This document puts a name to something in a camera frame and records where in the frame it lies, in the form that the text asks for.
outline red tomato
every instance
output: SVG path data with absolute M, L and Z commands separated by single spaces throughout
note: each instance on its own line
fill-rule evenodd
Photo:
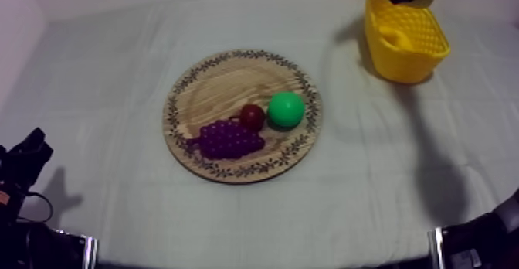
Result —
M 260 106 L 255 104 L 246 104 L 239 113 L 239 123 L 251 130 L 261 131 L 265 122 L 265 112 Z

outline yellow basket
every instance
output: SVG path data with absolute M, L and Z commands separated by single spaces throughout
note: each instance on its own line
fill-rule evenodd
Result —
M 365 33 L 375 69 L 399 83 L 419 83 L 450 53 L 428 9 L 366 0 Z

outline purple grapes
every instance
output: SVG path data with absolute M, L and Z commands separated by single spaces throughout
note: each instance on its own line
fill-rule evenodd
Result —
M 236 121 L 216 121 L 200 128 L 198 138 L 188 139 L 188 147 L 198 146 L 202 156 L 209 159 L 238 159 L 265 147 L 257 132 L 247 130 Z

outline wooden plate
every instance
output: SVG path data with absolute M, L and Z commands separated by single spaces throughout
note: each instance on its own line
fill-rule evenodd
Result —
M 209 160 L 190 152 L 186 139 L 200 127 L 237 115 L 244 104 L 265 110 L 280 91 L 293 91 L 305 101 L 305 117 L 290 131 L 265 126 L 265 148 L 238 160 Z M 168 94 L 163 128 L 169 150 L 188 170 L 216 182 L 251 183 L 273 178 L 298 163 L 321 129 L 321 96 L 310 78 L 282 56 L 263 50 L 217 53 L 187 70 Z

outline green ball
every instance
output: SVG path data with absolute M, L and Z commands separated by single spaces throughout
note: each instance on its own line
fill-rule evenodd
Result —
M 304 116 L 304 102 L 293 92 L 274 94 L 267 110 L 269 119 L 278 126 L 292 128 L 297 126 Z

